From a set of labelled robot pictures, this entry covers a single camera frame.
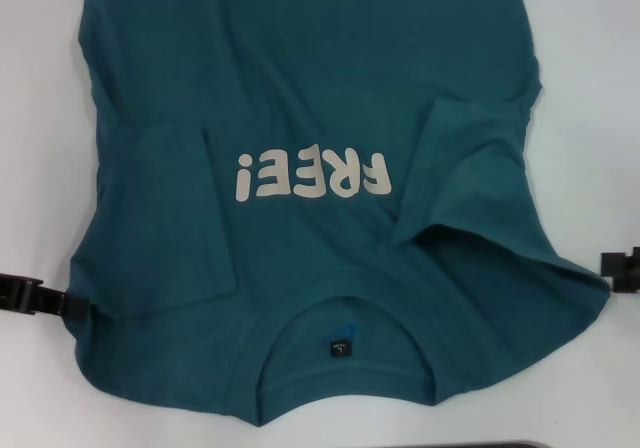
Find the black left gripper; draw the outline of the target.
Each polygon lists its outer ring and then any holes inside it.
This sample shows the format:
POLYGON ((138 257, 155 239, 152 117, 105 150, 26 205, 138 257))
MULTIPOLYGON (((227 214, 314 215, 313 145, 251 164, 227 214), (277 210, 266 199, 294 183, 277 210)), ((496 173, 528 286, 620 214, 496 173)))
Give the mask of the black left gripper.
POLYGON ((44 287, 40 281, 2 274, 0 276, 1 309, 35 315, 45 313, 82 321, 89 312, 89 302, 82 297, 44 287))

